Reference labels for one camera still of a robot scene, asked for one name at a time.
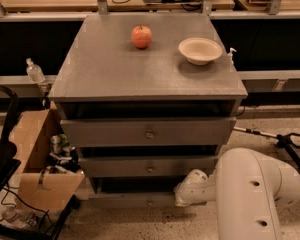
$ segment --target cardboard box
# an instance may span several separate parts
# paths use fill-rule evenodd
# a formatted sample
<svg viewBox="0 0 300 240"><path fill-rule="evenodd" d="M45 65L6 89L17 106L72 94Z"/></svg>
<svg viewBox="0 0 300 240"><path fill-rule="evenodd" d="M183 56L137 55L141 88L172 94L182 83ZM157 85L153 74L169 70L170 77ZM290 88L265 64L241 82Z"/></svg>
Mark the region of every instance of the cardboard box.
<svg viewBox="0 0 300 240"><path fill-rule="evenodd" d="M63 210L85 178L83 174L43 173L50 151L50 137L62 133L52 110L26 111L11 134L21 165L19 197L41 210ZM30 209L17 201L18 209Z"/></svg>

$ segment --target cabinet top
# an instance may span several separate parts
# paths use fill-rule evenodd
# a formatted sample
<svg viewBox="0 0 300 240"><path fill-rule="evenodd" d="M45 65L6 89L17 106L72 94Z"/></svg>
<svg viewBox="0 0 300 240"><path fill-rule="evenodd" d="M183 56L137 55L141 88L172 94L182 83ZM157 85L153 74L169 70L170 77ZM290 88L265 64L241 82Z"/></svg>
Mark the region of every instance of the cabinet top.
<svg viewBox="0 0 300 240"><path fill-rule="evenodd" d="M152 42L138 49L131 31L147 25ZM179 43L190 37L216 41L222 56L190 64ZM247 92L210 19L198 13L110 13L83 22L54 82L53 101L244 98Z"/></svg>

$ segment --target white bowl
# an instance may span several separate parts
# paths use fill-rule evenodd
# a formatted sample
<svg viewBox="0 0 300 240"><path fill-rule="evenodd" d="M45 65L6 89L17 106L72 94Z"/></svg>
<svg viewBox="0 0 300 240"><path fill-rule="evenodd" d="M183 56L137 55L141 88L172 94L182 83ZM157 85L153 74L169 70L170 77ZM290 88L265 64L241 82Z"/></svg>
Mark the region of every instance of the white bowl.
<svg viewBox="0 0 300 240"><path fill-rule="evenodd" d="M206 38L189 38L179 44L179 51L195 65L206 65L219 58L222 48L216 42Z"/></svg>

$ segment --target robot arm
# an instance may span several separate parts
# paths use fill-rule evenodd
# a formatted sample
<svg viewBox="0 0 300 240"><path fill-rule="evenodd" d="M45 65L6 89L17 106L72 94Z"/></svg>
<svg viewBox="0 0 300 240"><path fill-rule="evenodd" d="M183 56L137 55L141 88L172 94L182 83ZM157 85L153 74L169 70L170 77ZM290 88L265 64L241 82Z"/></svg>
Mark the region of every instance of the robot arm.
<svg viewBox="0 0 300 240"><path fill-rule="evenodd" d="M220 240L282 239L276 205L300 200L300 175L293 167L236 148L219 159L215 175L191 171L175 188L176 205L215 200Z"/></svg>

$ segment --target red apple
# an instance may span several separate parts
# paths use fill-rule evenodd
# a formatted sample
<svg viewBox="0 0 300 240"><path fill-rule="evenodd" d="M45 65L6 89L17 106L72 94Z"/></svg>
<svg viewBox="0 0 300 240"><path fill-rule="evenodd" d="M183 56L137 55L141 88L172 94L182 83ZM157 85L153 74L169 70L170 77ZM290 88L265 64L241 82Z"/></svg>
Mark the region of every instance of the red apple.
<svg viewBox="0 0 300 240"><path fill-rule="evenodd" d="M138 25L132 29L131 40L135 47L144 49L149 46L152 39L152 32L148 26Z"/></svg>

